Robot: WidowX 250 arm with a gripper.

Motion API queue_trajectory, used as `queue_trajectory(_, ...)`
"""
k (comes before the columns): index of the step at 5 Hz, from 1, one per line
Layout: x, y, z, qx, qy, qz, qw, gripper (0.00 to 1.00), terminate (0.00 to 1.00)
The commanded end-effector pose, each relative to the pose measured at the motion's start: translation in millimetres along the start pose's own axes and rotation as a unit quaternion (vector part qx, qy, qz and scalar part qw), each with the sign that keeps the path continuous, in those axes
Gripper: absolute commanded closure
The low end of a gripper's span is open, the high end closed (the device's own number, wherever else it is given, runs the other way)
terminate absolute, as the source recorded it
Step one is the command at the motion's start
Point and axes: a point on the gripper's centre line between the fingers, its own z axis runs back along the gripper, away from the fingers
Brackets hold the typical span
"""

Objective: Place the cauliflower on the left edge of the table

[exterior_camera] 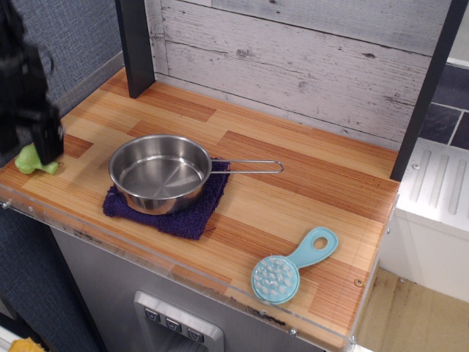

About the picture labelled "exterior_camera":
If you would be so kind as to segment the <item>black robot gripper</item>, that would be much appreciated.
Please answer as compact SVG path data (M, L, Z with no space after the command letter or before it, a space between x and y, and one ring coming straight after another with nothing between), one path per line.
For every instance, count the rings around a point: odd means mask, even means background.
M64 152L59 110L47 99L48 84L37 47L24 40L21 16L1 2L1 151L19 144L16 127L30 129L42 164Z

